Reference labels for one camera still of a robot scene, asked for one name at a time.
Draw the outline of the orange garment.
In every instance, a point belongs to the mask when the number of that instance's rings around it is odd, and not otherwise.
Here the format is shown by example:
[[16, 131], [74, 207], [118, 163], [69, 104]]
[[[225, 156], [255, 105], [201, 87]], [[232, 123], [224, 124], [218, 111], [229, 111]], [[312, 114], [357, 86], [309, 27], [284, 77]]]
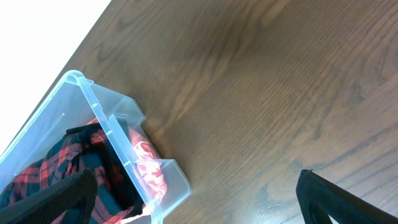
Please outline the orange garment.
[[132, 218], [124, 218], [130, 209], [123, 210], [119, 200], [119, 184], [121, 183], [120, 163], [98, 121], [86, 125], [84, 131], [88, 138], [87, 150], [82, 155], [81, 163], [93, 169], [96, 174], [98, 191], [95, 206], [91, 213], [90, 223], [162, 223], [164, 212], [161, 209], [162, 199], [168, 191], [162, 163], [158, 161], [149, 141], [137, 131], [122, 124], [132, 147], [127, 151], [136, 155], [135, 164], [124, 166], [144, 202], [143, 213]]

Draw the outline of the clear plastic storage bin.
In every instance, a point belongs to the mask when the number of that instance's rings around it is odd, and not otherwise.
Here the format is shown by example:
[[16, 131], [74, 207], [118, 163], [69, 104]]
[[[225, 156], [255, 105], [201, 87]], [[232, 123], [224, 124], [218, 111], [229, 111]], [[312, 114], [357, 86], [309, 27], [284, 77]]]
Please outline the clear plastic storage bin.
[[[135, 164], [138, 158], [127, 151], [132, 145], [122, 124], [146, 138], [144, 120], [132, 98], [95, 84], [77, 70], [68, 71], [1, 154], [1, 193], [21, 171], [45, 157], [68, 130], [92, 121], [99, 122], [122, 164]], [[190, 195], [191, 186], [175, 160], [159, 157], [158, 161], [168, 185], [160, 206], [165, 218]]]

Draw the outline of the red plaid shirt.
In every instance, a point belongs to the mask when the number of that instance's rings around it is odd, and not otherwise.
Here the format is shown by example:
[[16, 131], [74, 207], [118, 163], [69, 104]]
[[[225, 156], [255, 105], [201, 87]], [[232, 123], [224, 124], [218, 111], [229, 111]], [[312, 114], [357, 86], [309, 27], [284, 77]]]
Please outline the red plaid shirt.
[[87, 152], [86, 130], [86, 126], [68, 130], [45, 157], [15, 176], [1, 193], [1, 208], [24, 200], [81, 170], [90, 169], [81, 163], [82, 155]]

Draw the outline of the black ribbed garment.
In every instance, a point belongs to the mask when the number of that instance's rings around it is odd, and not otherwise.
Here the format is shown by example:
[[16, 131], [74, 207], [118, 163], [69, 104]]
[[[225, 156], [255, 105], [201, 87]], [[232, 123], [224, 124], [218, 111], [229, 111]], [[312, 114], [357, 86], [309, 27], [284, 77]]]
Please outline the black ribbed garment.
[[120, 174], [122, 180], [118, 189], [119, 200], [123, 210], [130, 209], [124, 218], [142, 215], [144, 202], [122, 163], [120, 163]]

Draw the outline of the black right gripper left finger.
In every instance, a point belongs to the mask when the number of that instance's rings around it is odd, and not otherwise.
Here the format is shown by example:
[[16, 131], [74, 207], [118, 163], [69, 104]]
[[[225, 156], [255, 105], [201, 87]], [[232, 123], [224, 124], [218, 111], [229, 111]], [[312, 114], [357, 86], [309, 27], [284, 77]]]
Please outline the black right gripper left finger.
[[98, 184], [91, 169], [79, 171], [55, 185], [1, 210], [1, 223], [52, 223], [60, 215], [67, 223], [88, 223]]

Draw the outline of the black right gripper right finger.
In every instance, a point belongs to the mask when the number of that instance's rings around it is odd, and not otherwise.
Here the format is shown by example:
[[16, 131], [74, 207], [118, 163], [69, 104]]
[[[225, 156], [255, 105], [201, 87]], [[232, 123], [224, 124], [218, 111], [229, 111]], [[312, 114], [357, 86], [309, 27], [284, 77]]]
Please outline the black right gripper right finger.
[[361, 200], [312, 170], [302, 170], [296, 195], [305, 223], [393, 223], [394, 217]]

